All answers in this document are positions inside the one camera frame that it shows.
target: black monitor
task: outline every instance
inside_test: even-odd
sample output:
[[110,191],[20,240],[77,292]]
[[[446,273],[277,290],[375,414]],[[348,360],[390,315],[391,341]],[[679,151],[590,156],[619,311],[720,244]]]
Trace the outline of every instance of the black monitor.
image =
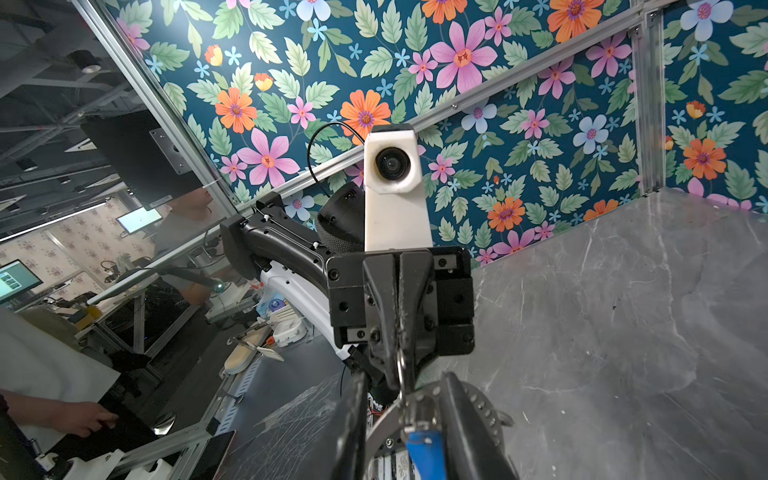
[[7,302],[42,283],[43,281],[21,260],[0,266],[0,303]]

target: ceiling light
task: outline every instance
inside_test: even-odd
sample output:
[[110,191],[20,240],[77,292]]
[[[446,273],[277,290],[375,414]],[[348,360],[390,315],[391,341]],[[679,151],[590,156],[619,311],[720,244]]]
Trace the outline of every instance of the ceiling light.
[[83,73],[96,73],[101,70],[101,65],[99,65],[98,60],[88,50],[73,51],[67,55],[67,58],[72,60]]

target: human hand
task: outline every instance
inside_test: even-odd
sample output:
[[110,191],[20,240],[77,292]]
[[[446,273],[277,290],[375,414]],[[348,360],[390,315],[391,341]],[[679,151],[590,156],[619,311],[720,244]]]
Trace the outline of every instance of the human hand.
[[94,402],[61,402],[52,415],[50,426],[62,433],[85,438],[101,430],[103,425],[113,429],[118,416]]

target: white plastic part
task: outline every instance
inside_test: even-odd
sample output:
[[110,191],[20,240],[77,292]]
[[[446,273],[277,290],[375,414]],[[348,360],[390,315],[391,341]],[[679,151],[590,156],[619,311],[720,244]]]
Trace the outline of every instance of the white plastic part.
[[261,281],[264,285],[271,286],[282,293],[288,303],[295,306],[315,326],[317,331],[326,337],[336,356],[342,360],[348,359],[351,345],[338,348],[333,342],[328,297],[323,295],[323,292],[309,280],[290,270],[285,270],[280,262],[273,261],[271,265],[272,268],[269,272],[261,273]]
[[[376,155],[387,147],[397,147],[408,154],[411,166],[402,180],[386,180],[379,173]],[[416,132],[410,128],[372,132],[366,138],[366,252],[432,247],[422,166],[416,148]]]

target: camera lens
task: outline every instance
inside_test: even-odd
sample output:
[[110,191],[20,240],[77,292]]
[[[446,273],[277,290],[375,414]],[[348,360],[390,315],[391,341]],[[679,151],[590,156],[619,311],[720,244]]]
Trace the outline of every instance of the camera lens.
[[411,170],[411,159],[399,148],[388,147],[376,155],[376,167],[385,180],[398,181]]

